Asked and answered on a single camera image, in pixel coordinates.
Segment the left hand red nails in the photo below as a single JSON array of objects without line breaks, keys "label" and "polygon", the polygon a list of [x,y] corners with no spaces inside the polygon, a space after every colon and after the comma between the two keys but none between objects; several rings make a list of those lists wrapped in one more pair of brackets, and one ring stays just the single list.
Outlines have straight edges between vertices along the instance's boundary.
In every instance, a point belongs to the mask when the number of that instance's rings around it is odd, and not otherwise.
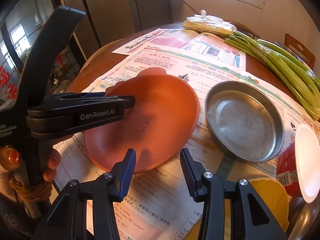
[{"label": "left hand red nails", "polygon": [[[51,182],[56,177],[56,169],[61,162],[61,156],[56,149],[52,149],[45,158],[46,167],[42,172],[44,181]],[[36,172],[41,171],[41,162],[37,154],[32,154],[30,158],[21,154],[11,147],[1,147],[1,167],[4,172],[12,172],[25,164],[26,168],[36,168]]]}]

